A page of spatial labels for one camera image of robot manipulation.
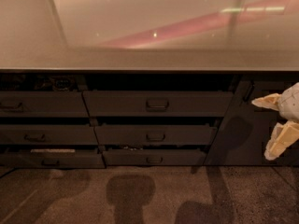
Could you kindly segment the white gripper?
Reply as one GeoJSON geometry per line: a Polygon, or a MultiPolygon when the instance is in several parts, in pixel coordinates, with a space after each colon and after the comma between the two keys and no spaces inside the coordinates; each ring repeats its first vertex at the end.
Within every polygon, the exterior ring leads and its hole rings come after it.
{"type": "Polygon", "coordinates": [[[285,124],[277,123],[271,133],[264,156],[273,161],[288,147],[299,140],[299,82],[283,93],[273,93],[256,98],[251,103],[257,107],[278,111],[284,119],[291,120],[285,124]]]}

